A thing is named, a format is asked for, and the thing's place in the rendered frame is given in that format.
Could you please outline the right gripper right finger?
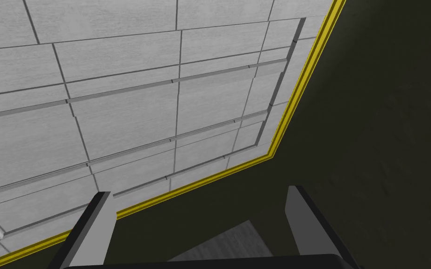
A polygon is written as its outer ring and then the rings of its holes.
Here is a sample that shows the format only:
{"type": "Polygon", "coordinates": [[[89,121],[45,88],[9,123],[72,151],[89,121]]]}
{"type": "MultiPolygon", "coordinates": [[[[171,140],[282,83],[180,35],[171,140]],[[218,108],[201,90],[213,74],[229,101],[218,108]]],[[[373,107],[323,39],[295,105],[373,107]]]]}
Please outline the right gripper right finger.
{"type": "Polygon", "coordinates": [[[285,214],[299,252],[297,269],[362,269],[302,186],[288,188],[285,214]]]}

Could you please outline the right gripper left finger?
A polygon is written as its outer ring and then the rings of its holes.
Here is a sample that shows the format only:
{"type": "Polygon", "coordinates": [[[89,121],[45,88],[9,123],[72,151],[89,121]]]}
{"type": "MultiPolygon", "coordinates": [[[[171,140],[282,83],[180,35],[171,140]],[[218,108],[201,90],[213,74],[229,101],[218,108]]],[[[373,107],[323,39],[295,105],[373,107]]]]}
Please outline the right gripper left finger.
{"type": "Polygon", "coordinates": [[[109,191],[96,193],[48,269],[102,265],[115,223],[116,210],[112,193],[109,191]]]}

